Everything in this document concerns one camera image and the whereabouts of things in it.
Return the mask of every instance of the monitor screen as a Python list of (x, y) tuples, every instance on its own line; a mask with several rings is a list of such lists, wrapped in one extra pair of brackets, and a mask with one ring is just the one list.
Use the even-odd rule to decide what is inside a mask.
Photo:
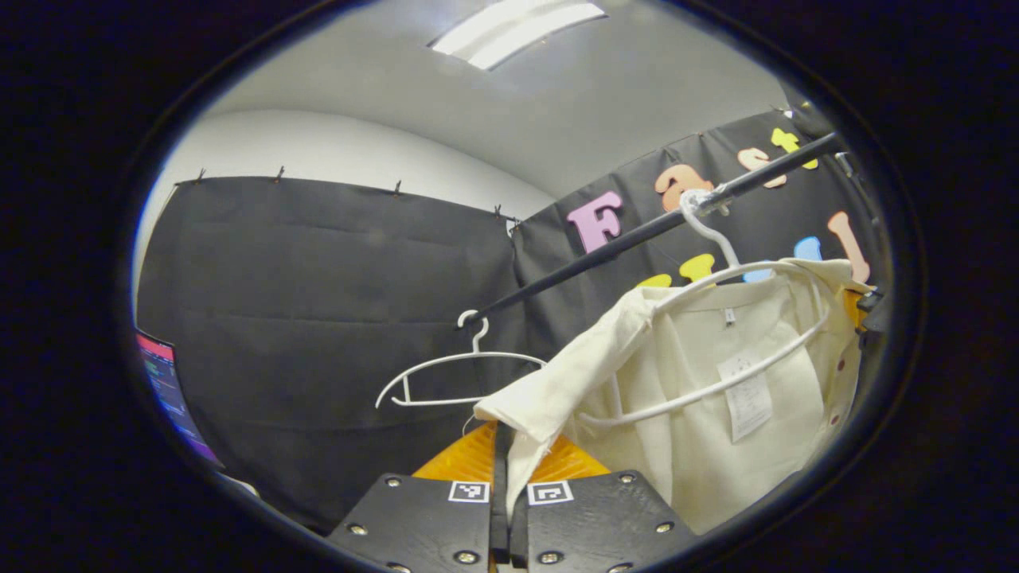
[(145, 369), (149, 374), (149, 381), (156, 390), (159, 405), (169, 416), (170, 421), (180, 432), (180, 435), (187, 440), (192, 449), (200, 456), (209, 460), (216, 466), (222, 468), (223, 464), (212, 453), (209, 445), (195, 426), (184, 403), (184, 395), (180, 390), (180, 382), (177, 379), (177, 369), (173, 347), (144, 334), (137, 333), (138, 346), (142, 351), (142, 359), (145, 361)]

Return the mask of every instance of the paper label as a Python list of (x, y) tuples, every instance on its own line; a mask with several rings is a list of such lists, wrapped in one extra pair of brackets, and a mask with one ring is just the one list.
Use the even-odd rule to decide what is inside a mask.
[[(717, 365), (721, 379), (732, 378), (759, 362), (750, 351), (743, 351)], [(764, 372), (726, 390), (729, 417), (733, 420), (733, 444), (759, 428), (771, 418), (771, 393)]]

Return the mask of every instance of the clothing rack bar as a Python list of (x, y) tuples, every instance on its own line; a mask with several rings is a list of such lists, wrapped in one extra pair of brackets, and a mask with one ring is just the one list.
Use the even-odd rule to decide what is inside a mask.
[[(792, 171), (800, 165), (816, 159), (821, 155), (833, 153), (841, 149), (842, 144), (838, 141), (838, 134), (828, 134), (792, 153), (772, 160), (763, 167), (754, 169), (753, 171), (744, 173), (735, 179), (719, 185), (714, 189), (714, 193), (700, 204), (697, 213), (698, 215), (704, 215), (714, 211), (715, 209), (725, 207), (732, 202), (733, 199), (744, 195), (757, 186)], [(609, 241), (603, 247), (591, 251), (573, 262), (535, 280), (534, 282), (526, 284), (516, 293), (495, 301), (487, 307), (479, 310), (477, 314), (468, 317), (464, 321), (464, 326), (457, 326), (455, 329), (459, 330), (473, 324), (493, 312), (502, 310), (520, 301), (533, 297), (534, 295), (550, 289), (559, 282), (577, 276), (585, 270), (607, 263), (608, 261), (613, 260), (620, 253), (633, 249), (634, 247), (645, 243), (646, 241), (653, 239), (666, 230), (679, 226), (684, 221), (683, 212), (680, 209), (659, 215), (630, 232), (624, 233), (619, 239)]]

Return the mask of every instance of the clothes hanger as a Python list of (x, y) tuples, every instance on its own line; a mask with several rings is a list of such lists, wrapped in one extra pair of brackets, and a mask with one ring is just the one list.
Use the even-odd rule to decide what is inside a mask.
[[(457, 319), (457, 325), (464, 326), (464, 320), (466, 320), (467, 317), (473, 314), (477, 314), (477, 312), (478, 311), (476, 310), (465, 311), (463, 314), (460, 315), (460, 318)], [(471, 340), (471, 347), (472, 347), (471, 352), (465, 354), (454, 354), (451, 356), (443, 356), (442, 358), (436, 358), (434, 360), (422, 362), (421, 364), (418, 364), (413, 368), (404, 370), (403, 372), (397, 374), (395, 378), (390, 380), (389, 383), (385, 385), (385, 387), (382, 388), (382, 392), (379, 393), (378, 398), (375, 399), (375, 408), (378, 409), (379, 405), (382, 404), (382, 399), (385, 398), (386, 393), (389, 392), (389, 388), (396, 385), (396, 382), (400, 380), (404, 381), (404, 399), (400, 400), (395, 396), (389, 398), (389, 400), (391, 400), (393, 404), (396, 404), (397, 406), (445, 406), (449, 404), (469, 404), (472, 402), (478, 402), (482, 398), (484, 398), (484, 397), (455, 398), (452, 400), (423, 400), (421, 402), (413, 402), (411, 400), (411, 386), (410, 382), (408, 381), (408, 376), (419, 370), (424, 370), (429, 366), (442, 364), (444, 362), (453, 362), (455, 360), (466, 360), (471, 358), (502, 357), (502, 358), (520, 358), (522, 360), (528, 360), (530, 362), (534, 362), (536, 364), (541, 365), (541, 367), (545, 367), (547, 365), (547, 363), (544, 360), (535, 358), (533, 356), (527, 356), (526, 354), (517, 354), (513, 352), (494, 352), (494, 351), (481, 352), (481, 350), (478, 348), (478, 343), (479, 341), (481, 341), (482, 336), (488, 333), (488, 319), (482, 318), (481, 324), (482, 324), (481, 331), (475, 334), (474, 338)]]
[(729, 242), (729, 239), (727, 239), (726, 236), (722, 235), (721, 232), (709, 228), (707, 225), (705, 225), (704, 223), (702, 223), (700, 220), (697, 219), (697, 211), (699, 209), (700, 204), (705, 199), (709, 198), (711, 195), (713, 194), (712, 192), (709, 191), (689, 190), (685, 192), (681, 197), (680, 208), (683, 210), (683, 216), (687, 219), (687, 222), (690, 223), (690, 225), (694, 228), (694, 230), (697, 231), (698, 235), (701, 235), (706, 239), (714, 241), (715, 243), (718, 244), (719, 247), (721, 247), (721, 253), (726, 257), (726, 262), (729, 264), (729, 268), (722, 269), (718, 272), (705, 276), (700, 280), (692, 282), (680, 289), (677, 293), (660, 300), (654, 307), (654, 315), (658, 315), (659, 313), (667, 310), (668, 308), (676, 306), (677, 304), (689, 299), (690, 296), (693, 295), (694, 293), (703, 291), (715, 284), (718, 281), (726, 280), (729, 278), (734, 278), (742, 275), (745, 272), (750, 272), (754, 270), (780, 269), (791, 274), (799, 274), (802, 276), (806, 276), (810, 280), (811, 294), (813, 295), (814, 310), (820, 314), (820, 319), (817, 321), (816, 324), (814, 324), (810, 328), (807, 328), (806, 331), (797, 336), (795, 340), (791, 341), (789, 344), (780, 349), (773, 355), (769, 356), (764, 360), (761, 360), (757, 364), (740, 372), (739, 374), (726, 378), (721, 381), (715, 382), (714, 384), (701, 388), (697, 392), (681, 396), (680, 398), (669, 400), (667, 402), (663, 402), (656, 406), (645, 408), (644, 410), (640, 410), (637, 412), (631, 412), (629, 414), (623, 413), (623, 403), (620, 397), (619, 379), (613, 373), (612, 378), (609, 380), (612, 389), (611, 392), (612, 403), (610, 405), (612, 411), (612, 417), (595, 418), (594, 416), (582, 412), (579, 414), (579, 417), (581, 421), (583, 421), (584, 423), (596, 427), (607, 428), (607, 427), (618, 426), (621, 424), (639, 422), (641, 420), (646, 420), (648, 418), (653, 418), (655, 416), (659, 416), (661, 414), (678, 410), (680, 408), (693, 404), (694, 402), (702, 400), (708, 396), (725, 392), (739, 384), (740, 382), (747, 380), (748, 378), (756, 376), (757, 374), (767, 369), (769, 366), (786, 358), (787, 356), (795, 352), (797, 349), (803, 347), (803, 345), (807, 344), (807, 342), (809, 342), (815, 334), (817, 334), (817, 332), (820, 331), (821, 327), (824, 326), (824, 323), (827, 322), (830, 309), (829, 307), (823, 304), (820, 295), (820, 289), (827, 289), (827, 288), (821, 285), (821, 282), (818, 280), (817, 275), (799, 265), (795, 265), (793, 263), (788, 263), (784, 261), (760, 261), (756, 263), (740, 264), (739, 259), (736, 257), (736, 251), (733, 249), (733, 245), (732, 243)]

